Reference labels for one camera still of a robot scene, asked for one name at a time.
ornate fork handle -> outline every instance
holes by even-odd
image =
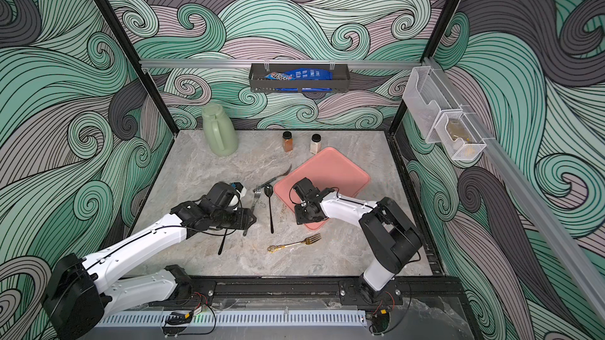
[[[303,244],[303,243],[304,243],[304,240],[303,241],[297,241],[296,243],[292,243],[291,245],[300,245],[300,244]],[[286,247],[290,247],[291,245],[270,245],[270,246],[267,247],[267,251],[269,251],[271,253],[274,253],[278,249],[283,249],[283,248],[286,248]]]

white cable tray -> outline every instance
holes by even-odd
[[[168,311],[123,311],[100,321],[96,327],[160,327]],[[189,327],[212,327],[214,317],[204,311]],[[341,326],[365,327],[366,313],[361,310],[229,310],[216,311],[217,327]]]

metal frame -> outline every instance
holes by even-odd
[[[420,205],[420,200],[416,195],[410,175],[405,169],[404,159],[399,151],[399,146],[397,144],[397,140],[395,139],[395,135],[389,134],[388,131],[385,131],[384,133],[385,137],[387,138],[387,142],[389,143],[391,155],[393,156],[393,161],[395,162],[395,167],[397,168],[399,180],[401,180],[401,185],[404,187],[405,197],[408,199],[408,204],[412,210],[414,223],[424,236],[423,246],[424,252],[427,255],[428,264],[431,267],[431,271],[433,272],[434,276],[443,276],[443,266],[441,264],[439,250],[435,246],[433,234],[431,233],[427,219],[422,212],[422,205]]]
[[[253,63],[259,64],[347,64],[349,69],[355,70],[381,70],[381,71],[407,71],[422,65],[420,62],[407,61],[318,61],[313,59],[189,59],[189,58],[156,58],[141,59],[142,68],[250,68]]]
[[[238,276],[191,276],[193,290],[205,294],[208,304],[221,299],[323,299],[342,306],[356,306],[358,310],[374,312],[376,304],[367,304],[354,291],[359,276],[322,277],[238,277]],[[457,277],[446,276],[396,276],[385,286],[379,299],[404,304],[403,298],[456,297],[464,312],[465,320],[477,340],[483,334],[473,314],[465,289]],[[168,307],[162,301],[149,303],[150,307]]]
[[[516,203],[539,230],[556,257],[567,268],[595,313],[605,322],[605,280],[594,264],[548,208],[546,202],[538,195],[502,148],[494,134],[488,132],[459,90],[451,84],[441,66],[432,58],[427,58],[425,64],[433,68],[434,76],[452,97],[454,101],[452,104],[463,110],[462,119],[467,127],[475,132],[473,134],[475,138],[481,139],[487,144],[483,152],[489,155],[490,161],[498,170],[504,184],[516,198]]]
[[[431,33],[431,37],[427,43],[427,47],[424,49],[422,53],[422,57],[420,58],[423,61],[425,58],[432,57],[439,46],[439,42],[441,42],[441,38],[443,34],[445,34],[445,30],[450,25],[450,20],[454,16],[456,9],[458,8],[458,4],[460,0],[446,0],[443,5],[443,10],[439,15],[439,19],[437,20],[437,24],[433,28],[433,32]]]
[[[147,72],[144,72],[141,69],[140,64],[139,64],[139,61],[140,61],[139,54],[137,54],[137,51],[135,50],[134,46],[128,39],[128,35],[126,35],[126,32],[122,28],[120,21],[117,19],[116,13],[111,8],[109,0],[94,0],[94,1],[97,4],[97,8],[101,12],[101,15],[105,19],[105,22],[109,26],[110,30],[116,36],[118,45],[120,46],[120,48],[126,55],[126,58],[128,59],[128,61],[134,68],[134,71],[137,73],[137,76],[141,80],[141,84],[143,85],[143,87],[145,87],[147,94],[149,94],[149,96],[155,103],[155,106],[160,111],[160,114],[162,115],[162,118],[164,118],[164,121],[168,125],[170,131],[172,132],[173,135],[178,134],[179,129],[178,129],[177,124],[174,122],[174,119],[170,115],[168,107],[162,100],[162,98],[160,96],[160,92],[157,90],[157,87],[155,86],[155,82],[154,82],[153,78],[151,77],[150,74],[148,74]]]

black serving spoon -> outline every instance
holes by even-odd
[[[271,213],[271,196],[273,195],[273,185],[265,185],[265,195],[268,197],[268,218],[271,222],[271,233],[273,233],[273,213]]]

clear plastic organizer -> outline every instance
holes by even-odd
[[[444,113],[462,114],[462,109],[452,109],[450,102],[443,96],[431,78],[430,66],[412,69],[402,99],[427,143],[441,141],[435,131],[435,125]]]
[[[462,111],[444,112],[435,130],[452,160],[472,162],[486,146],[485,143],[478,143],[468,130],[462,121]]]

